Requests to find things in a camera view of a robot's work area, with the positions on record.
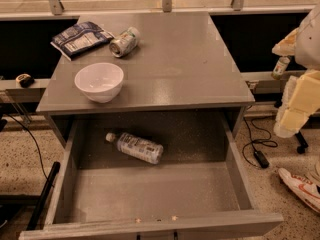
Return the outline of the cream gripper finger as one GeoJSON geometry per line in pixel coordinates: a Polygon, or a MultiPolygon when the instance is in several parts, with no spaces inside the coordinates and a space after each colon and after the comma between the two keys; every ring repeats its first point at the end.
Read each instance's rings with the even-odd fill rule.
{"type": "Polygon", "coordinates": [[[292,137],[319,109],[320,71],[308,69],[300,77],[290,76],[276,115],[274,133],[281,138],[292,137]]]}
{"type": "Polygon", "coordinates": [[[292,30],[284,39],[274,45],[272,53],[278,56],[294,56],[298,29],[292,30]]]}

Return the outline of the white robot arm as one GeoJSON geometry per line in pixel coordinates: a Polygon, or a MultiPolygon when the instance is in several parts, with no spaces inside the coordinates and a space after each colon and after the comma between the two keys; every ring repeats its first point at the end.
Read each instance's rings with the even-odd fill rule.
{"type": "Polygon", "coordinates": [[[320,5],[316,5],[296,29],[278,42],[272,52],[279,56],[293,56],[297,64],[306,68],[300,77],[289,77],[276,115],[274,133],[289,138],[320,109],[320,5]]]}

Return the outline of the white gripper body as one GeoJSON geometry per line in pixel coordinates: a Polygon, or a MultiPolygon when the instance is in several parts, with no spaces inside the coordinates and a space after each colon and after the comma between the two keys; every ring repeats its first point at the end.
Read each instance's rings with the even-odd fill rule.
{"type": "Polygon", "coordinates": [[[300,23],[296,36],[295,61],[308,69],[320,69],[320,4],[300,23]]]}

